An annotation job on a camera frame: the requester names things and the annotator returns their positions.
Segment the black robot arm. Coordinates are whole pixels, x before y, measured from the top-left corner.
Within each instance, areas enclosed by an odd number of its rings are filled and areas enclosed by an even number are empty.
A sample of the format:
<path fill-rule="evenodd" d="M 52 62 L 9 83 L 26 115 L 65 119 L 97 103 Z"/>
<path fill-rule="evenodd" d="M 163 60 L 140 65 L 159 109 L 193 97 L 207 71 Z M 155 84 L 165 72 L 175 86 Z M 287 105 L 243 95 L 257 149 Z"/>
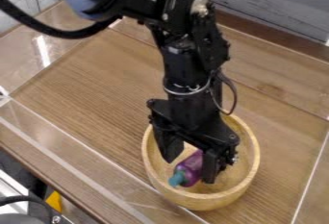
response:
<path fill-rule="evenodd" d="M 165 99 L 149 99 L 148 122 L 157 150 L 171 162 L 185 143 L 201 151 L 200 180 L 211 184 L 233 163 L 239 137 L 221 117 L 221 87 L 231 86 L 221 73 L 229 60 L 229 43 L 215 25 L 212 0 L 65 0 L 76 14 L 92 24 L 64 31 L 34 19 L 9 0 L 0 11 L 34 31 L 78 39 L 101 32 L 129 17 L 146 26 L 163 59 Z"/>

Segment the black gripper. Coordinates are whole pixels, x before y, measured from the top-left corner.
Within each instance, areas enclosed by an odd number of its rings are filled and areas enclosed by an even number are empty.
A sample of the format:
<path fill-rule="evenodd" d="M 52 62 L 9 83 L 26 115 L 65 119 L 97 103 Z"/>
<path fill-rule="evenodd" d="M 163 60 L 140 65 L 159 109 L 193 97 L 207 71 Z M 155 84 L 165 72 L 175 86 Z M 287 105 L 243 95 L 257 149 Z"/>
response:
<path fill-rule="evenodd" d="M 224 123 L 211 94 L 201 92 L 148 99 L 146 107 L 163 160 L 171 163 L 187 142 L 203 152 L 201 182 L 212 184 L 219 172 L 233 163 L 240 138 Z"/>

